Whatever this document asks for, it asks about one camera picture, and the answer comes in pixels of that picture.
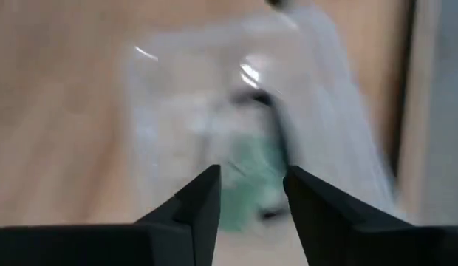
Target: wooden surface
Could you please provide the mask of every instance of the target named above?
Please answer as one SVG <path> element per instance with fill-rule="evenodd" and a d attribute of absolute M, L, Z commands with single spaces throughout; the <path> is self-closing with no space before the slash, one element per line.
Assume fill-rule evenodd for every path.
<path fill-rule="evenodd" d="M 317 0 L 390 149 L 405 0 Z M 120 51 L 144 31 L 244 16 L 262 1 L 0 1 L 0 225 L 139 217 Z"/>

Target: wooden floor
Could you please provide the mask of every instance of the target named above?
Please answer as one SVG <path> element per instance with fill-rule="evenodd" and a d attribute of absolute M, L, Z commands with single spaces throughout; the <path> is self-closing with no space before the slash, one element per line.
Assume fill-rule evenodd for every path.
<path fill-rule="evenodd" d="M 338 23 L 388 150 L 405 0 L 317 0 Z M 139 217 L 120 51 L 145 31 L 267 10 L 262 0 L 0 0 L 0 225 Z"/>

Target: plastic wrap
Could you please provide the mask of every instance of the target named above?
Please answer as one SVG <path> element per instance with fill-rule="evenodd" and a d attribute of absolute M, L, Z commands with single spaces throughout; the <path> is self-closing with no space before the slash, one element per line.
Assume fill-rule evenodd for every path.
<path fill-rule="evenodd" d="M 225 119 L 218 119 L 215 112 L 238 90 L 251 87 L 283 103 L 291 163 L 396 214 L 391 175 L 372 137 L 335 25 L 316 7 L 159 33 L 132 49 L 127 81 L 133 178 L 143 213 L 211 163 L 222 163 L 220 155 L 227 155 L 230 146 L 224 141 L 227 134 L 252 130 L 244 115 L 234 120 L 225 113 Z M 209 126 L 215 117 L 217 126 Z M 208 136 L 218 144 L 204 150 Z M 293 227 L 286 230 L 293 232 Z M 298 245 L 288 235 L 293 234 L 278 239 L 285 243 L 278 248 L 292 241 Z M 300 249 L 285 255 L 302 258 Z M 283 258 L 278 255 L 272 262 Z"/>

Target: plastic packaging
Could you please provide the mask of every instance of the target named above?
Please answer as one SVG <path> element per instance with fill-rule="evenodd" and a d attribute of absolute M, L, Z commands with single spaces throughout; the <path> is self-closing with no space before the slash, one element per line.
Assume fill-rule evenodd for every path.
<path fill-rule="evenodd" d="M 250 87 L 283 103 L 291 163 L 397 214 L 390 172 L 335 25 L 316 7 L 159 33 L 132 47 L 126 67 L 133 178 L 143 213 L 222 163 L 232 145 L 221 141 L 228 134 L 251 130 L 253 123 L 231 123 L 215 111 Z M 217 126 L 210 126 L 215 117 Z M 218 144 L 202 149 L 208 136 L 219 136 Z"/>

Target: green object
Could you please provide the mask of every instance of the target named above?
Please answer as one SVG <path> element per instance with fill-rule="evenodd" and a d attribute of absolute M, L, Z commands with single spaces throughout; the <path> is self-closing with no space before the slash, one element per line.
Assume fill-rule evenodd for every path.
<path fill-rule="evenodd" d="M 222 165 L 222 230 L 240 232 L 262 208 L 280 200 L 285 172 L 281 151 L 268 137 L 233 137 L 228 161 Z"/>

